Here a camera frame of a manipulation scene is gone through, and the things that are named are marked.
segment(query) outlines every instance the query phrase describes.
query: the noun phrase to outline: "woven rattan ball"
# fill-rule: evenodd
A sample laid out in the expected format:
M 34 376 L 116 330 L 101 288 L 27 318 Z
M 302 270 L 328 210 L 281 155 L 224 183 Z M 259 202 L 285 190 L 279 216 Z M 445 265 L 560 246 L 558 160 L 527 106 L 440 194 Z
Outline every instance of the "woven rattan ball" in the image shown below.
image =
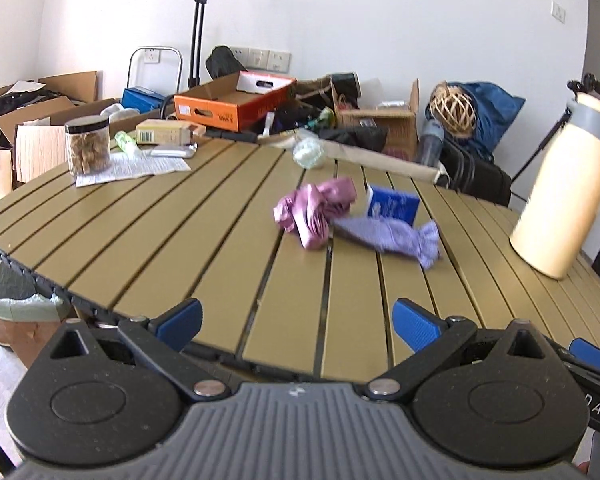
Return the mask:
M 475 130 L 475 109 L 471 98 L 458 86 L 440 83 L 431 94 L 429 108 L 448 133 L 469 139 Z

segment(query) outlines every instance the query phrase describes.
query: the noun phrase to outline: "wall outlet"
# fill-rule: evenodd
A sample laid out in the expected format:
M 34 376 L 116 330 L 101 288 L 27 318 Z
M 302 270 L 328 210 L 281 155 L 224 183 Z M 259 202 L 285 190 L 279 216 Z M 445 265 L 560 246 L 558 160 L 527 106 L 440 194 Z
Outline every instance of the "wall outlet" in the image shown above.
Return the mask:
M 261 70 L 267 69 L 267 63 L 269 62 L 269 51 L 262 50 L 260 48 L 249 49 L 249 59 L 247 61 L 247 67 L 259 68 Z
M 148 48 L 144 51 L 145 63 L 160 63 L 160 51 L 155 48 Z
M 269 61 L 267 62 L 267 70 L 271 72 L 289 72 L 289 65 L 291 64 L 291 53 L 290 52 L 276 52 L 271 50 L 269 52 Z
M 567 19 L 567 11 L 556 2 L 551 2 L 551 15 L 560 23 L 564 23 Z
M 249 49 L 245 46 L 232 46 L 231 52 L 234 53 L 235 59 L 242 63 L 243 67 L 246 67 L 249 63 Z

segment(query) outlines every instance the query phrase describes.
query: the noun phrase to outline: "purple sock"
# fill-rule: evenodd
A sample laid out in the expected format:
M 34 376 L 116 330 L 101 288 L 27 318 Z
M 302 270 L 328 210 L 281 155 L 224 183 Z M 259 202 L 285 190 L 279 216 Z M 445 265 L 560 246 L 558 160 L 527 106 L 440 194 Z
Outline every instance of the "purple sock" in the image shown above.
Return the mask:
M 430 269 L 439 256 L 440 234 L 433 220 L 417 229 L 395 218 L 335 218 L 331 223 L 376 251 L 413 256 L 425 270 Z

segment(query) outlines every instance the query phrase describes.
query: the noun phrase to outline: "purple cloth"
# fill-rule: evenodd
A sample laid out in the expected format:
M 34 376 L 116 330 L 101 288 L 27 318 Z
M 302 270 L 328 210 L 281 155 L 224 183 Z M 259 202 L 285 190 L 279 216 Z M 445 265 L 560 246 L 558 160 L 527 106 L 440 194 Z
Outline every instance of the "purple cloth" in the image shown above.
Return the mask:
M 297 229 L 305 249 L 319 249 L 329 239 L 329 221 L 346 215 L 355 201 L 353 181 L 334 178 L 283 197 L 273 209 L 273 218 L 288 233 Z
M 396 218 L 338 218 L 332 223 L 349 237 L 370 245 L 377 251 L 417 258 L 425 270 L 430 269 L 440 255 L 440 234 L 434 221 L 415 229 Z

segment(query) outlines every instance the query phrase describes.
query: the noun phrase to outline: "black jar lid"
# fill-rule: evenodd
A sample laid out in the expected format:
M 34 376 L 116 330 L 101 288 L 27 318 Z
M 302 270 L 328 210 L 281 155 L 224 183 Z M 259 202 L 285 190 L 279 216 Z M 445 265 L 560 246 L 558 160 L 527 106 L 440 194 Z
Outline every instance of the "black jar lid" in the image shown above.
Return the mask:
M 65 123 L 64 130 L 68 134 L 88 134 L 109 127 L 109 118 L 101 115 L 78 117 Z

